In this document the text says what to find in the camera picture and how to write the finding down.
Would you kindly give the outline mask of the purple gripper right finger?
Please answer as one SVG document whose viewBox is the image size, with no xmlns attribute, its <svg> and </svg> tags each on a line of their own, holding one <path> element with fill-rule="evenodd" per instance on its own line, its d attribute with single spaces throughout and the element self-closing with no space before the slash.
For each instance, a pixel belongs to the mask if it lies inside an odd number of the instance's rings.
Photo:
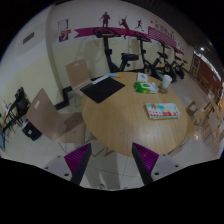
<svg viewBox="0 0 224 224">
<path fill-rule="evenodd" d="M 159 155 L 137 143 L 132 143 L 132 155 L 138 167 L 143 184 L 148 185 L 152 183 L 153 179 L 151 177 L 151 173 Z"/>
</svg>

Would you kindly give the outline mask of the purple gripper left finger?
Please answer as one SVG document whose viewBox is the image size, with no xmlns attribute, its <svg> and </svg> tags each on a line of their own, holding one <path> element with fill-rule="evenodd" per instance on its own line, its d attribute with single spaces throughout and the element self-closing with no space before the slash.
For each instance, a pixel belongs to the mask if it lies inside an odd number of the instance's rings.
<svg viewBox="0 0 224 224">
<path fill-rule="evenodd" d="M 84 172 L 86 170 L 88 161 L 90 159 L 91 153 L 92 153 L 91 144 L 88 143 L 70 152 L 64 157 L 68 165 L 68 168 L 72 173 L 71 178 L 72 183 L 76 185 L 80 184 Z"/>
</svg>

